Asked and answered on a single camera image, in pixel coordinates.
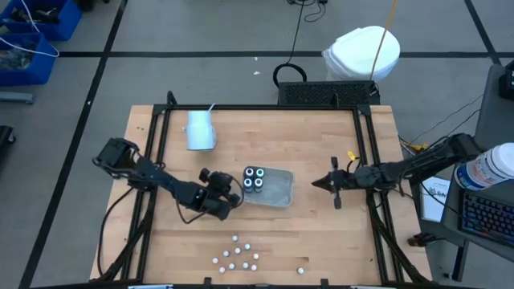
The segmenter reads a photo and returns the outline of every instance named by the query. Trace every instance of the white trash can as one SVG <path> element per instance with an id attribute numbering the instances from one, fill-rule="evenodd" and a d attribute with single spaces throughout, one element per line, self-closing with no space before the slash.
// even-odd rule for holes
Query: white trash can
<path id="1" fill-rule="evenodd" d="M 380 26 L 357 28 L 341 36 L 322 55 L 327 64 L 327 81 L 368 80 L 384 34 Z M 373 80 L 385 78 L 400 57 L 400 43 L 387 31 L 378 56 Z"/>

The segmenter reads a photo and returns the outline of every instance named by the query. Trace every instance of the black basket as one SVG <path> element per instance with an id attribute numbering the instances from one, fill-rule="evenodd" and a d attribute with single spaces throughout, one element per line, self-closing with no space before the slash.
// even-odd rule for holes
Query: black basket
<path id="1" fill-rule="evenodd" d="M 374 81 L 286 82 L 279 84 L 279 104 L 334 104 L 352 106 L 380 104 Z"/>

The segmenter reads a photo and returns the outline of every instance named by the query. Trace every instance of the computer keyboard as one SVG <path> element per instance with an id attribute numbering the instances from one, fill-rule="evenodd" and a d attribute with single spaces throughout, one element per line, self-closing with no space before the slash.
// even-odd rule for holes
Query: computer keyboard
<path id="1" fill-rule="evenodd" d="M 464 192 L 461 211 L 461 230 L 514 247 L 514 207 Z"/>

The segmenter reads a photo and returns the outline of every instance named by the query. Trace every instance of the white cable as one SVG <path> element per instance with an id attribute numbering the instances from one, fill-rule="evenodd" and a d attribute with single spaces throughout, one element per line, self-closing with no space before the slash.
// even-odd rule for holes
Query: white cable
<path id="1" fill-rule="evenodd" d="M 29 11 L 29 7 L 27 7 L 27 5 L 25 4 L 25 1 L 21 0 L 22 1 L 22 4 L 23 6 L 25 7 L 25 9 L 27 10 L 27 15 L 29 16 L 29 19 L 31 20 L 31 23 L 32 23 L 32 26 L 36 29 L 36 31 L 38 31 L 39 33 L 41 33 L 41 31 L 39 31 L 38 27 L 35 25 L 34 23 L 34 19 L 32 19 L 32 15 L 31 15 L 31 12 Z M 23 47 L 18 47 L 12 43 L 8 43 L 5 39 L 3 39 L 2 37 L 0 37 L 0 41 L 2 41 L 3 43 L 9 45 L 10 47 L 13 47 L 13 48 L 17 48 L 19 50 L 22 50 L 22 51 L 27 51 L 27 52 L 31 52 L 31 53 L 34 53 L 34 54 L 39 54 L 39 55 L 46 55 L 46 56 L 50 56 L 50 57 L 59 57 L 59 51 L 57 50 L 57 48 L 55 48 L 53 45 L 51 45 L 50 43 L 50 46 L 52 48 L 54 48 L 55 52 L 57 52 L 57 55 L 51 55 L 51 54 L 48 54 L 48 53 L 45 53 L 45 52 L 40 52 L 40 51 L 32 51 L 30 49 L 26 49 L 26 48 L 23 48 Z"/>

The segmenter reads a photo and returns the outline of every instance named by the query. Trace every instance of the yellow wire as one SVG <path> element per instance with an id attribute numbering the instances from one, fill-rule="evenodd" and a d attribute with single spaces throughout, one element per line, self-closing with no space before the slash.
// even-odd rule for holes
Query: yellow wire
<path id="1" fill-rule="evenodd" d="M 391 12 L 389 13 L 389 19 L 387 19 L 387 24 L 385 25 L 384 34 L 382 34 L 382 39 L 380 39 L 380 44 L 378 45 L 377 56 L 375 56 L 375 61 L 373 61 L 373 68 L 371 68 L 371 74 L 369 75 L 369 80 L 373 80 L 373 73 L 375 72 L 375 65 L 377 65 L 378 55 L 380 54 L 380 50 L 382 48 L 382 44 L 384 43 L 384 38 L 386 37 L 386 33 L 389 30 L 389 26 L 393 21 L 394 11 L 396 10 L 396 4 L 398 0 L 394 0 L 393 8 L 391 8 Z"/>

